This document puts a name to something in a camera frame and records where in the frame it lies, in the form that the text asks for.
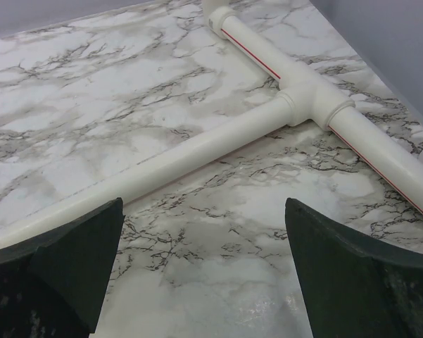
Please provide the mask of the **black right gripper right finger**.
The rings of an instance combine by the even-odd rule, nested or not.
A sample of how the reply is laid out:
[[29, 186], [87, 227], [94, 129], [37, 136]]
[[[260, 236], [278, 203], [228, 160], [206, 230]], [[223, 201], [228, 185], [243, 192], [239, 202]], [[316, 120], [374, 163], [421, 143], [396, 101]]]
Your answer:
[[342, 225], [297, 199], [285, 205], [314, 337], [423, 337], [423, 254]]

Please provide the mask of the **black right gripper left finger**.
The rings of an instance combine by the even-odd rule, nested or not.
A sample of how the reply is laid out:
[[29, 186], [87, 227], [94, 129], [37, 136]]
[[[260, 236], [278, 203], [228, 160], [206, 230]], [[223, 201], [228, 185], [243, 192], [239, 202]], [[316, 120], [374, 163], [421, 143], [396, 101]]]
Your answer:
[[0, 249], [0, 337], [94, 333], [123, 223], [123, 202], [117, 198]]

